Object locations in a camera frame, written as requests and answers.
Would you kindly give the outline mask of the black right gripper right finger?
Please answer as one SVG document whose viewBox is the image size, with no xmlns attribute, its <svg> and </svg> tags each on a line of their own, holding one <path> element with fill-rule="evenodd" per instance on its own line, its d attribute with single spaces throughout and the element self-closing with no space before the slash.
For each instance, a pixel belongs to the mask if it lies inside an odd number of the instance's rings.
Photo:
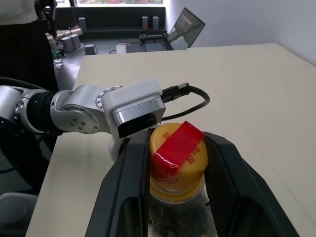
<svg viewBox="0 0 316 237">
<path fill-rule="evenodd" d="M 226 138 L 205 133 L 204 173 L 218 237 L 300 237 L 266 181 Z"/>
</svg>

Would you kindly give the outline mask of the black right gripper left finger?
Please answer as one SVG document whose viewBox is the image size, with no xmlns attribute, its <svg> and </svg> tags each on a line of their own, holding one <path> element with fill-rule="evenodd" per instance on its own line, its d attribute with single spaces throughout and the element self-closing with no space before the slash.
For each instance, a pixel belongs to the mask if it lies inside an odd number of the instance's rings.
<svg viewBox="0 0 316 237">
<path fill-rule="evenodd" d="M 85 237 L 148 237 L 151 131 L 133 135 L 104 177 Z"/>
</svg>

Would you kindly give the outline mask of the plastic bottle with dark liquid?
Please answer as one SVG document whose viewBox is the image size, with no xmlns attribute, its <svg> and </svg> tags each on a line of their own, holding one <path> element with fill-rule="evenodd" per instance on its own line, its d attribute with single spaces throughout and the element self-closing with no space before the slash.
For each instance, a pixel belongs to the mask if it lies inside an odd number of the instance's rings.
<svg viewBox="0 0 316 237">
<path fill-rule="evenodd" d="M 218 237 L 207 205 L 204 134 L 189 122 L 156 128 L 149 142 L 149 237 Z"/>
</svg>

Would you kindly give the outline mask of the black desktop device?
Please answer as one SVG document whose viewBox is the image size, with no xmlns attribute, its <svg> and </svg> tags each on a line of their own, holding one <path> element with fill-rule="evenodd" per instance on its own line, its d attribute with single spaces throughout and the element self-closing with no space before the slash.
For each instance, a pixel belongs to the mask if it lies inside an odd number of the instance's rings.
<svg viewBox="0 0 316 237">
<path fill-rule="evenodd" d="M 144 44 L 146 41 L 149 41 L 149 40 L 166 40 L 167 38 L 168 38 L 167 33 L 158 34 L 158 35 L 141 34 L 139 36 L 139 43 Z"/>
</svg>

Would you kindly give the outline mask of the grey robot body shell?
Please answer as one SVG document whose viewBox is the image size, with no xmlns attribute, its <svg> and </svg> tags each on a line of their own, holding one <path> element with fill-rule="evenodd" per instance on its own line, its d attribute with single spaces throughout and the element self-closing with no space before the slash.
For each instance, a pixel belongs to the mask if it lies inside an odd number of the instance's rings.
<svg viewBox="0 0 316 237">
<path fill-rule="evenodd" d="M 37 200 L 24 193 L 0 195 L 0 237 L 25 237 Z"/>
</svg>

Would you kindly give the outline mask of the long black desk shelf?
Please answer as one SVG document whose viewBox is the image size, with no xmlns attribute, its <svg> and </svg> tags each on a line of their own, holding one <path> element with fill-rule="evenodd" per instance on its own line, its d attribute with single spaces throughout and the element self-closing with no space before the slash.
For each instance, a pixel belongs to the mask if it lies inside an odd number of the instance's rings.
<svg viewBox="0 0 316 237">
<path fill-rule="evenodd" d="M 142 29 L 142 17 L 148 16 L 149 28 Z M 159 29 L 153 29 L 153 16 L 159 17 Z M 133 39 L 140 34 L 165 33 L 166 11 L 163 6 L 146 7 L 63 7 L 57 8 L 56 29 L 65 30 L 79 25 L 85 17 L 87 30 L 82 40 Z"/>
</svg>

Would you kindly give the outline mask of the rolled brown paper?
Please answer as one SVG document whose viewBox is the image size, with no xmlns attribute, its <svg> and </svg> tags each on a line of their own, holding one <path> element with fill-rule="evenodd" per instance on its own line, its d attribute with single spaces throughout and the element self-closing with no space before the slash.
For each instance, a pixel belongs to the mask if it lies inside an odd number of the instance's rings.
<svg viewBox="0 0 316 237">
<path fill-rule="evenodd" d="M 69 37 L 71 35 L 83 35 L 83 31 L 81 30 L 81 28 L 73 27 L 67 30 L 57 30 L 56 31 L 56 39 L 60 40 L 64 37 Z"/>
</svg>

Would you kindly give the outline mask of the open black laptop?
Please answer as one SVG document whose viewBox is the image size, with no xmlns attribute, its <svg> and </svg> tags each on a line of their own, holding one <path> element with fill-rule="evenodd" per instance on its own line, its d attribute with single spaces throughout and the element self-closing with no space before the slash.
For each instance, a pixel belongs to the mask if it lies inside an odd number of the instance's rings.
<svg viewBox="0 0 316 237">
<path fill-rule="evenodd" d="M 205 27 L 205 23 L 184 8 L 174 23 L 166 40 L 149 40 L 144 44 L 146 52 L 186 50 L 190 48 Z"/>
</svg>

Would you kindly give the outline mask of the person in white top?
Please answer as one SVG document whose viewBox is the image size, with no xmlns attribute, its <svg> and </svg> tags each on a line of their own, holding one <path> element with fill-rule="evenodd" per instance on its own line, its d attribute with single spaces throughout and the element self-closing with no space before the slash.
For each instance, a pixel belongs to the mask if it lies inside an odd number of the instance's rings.
<svg viewBox="0 0 316 237">
<path fill-rule="evenodd" d="M 57 91 L 49 41 L 36 0 L 0 0 L 0 77 Z"/>
</svg>

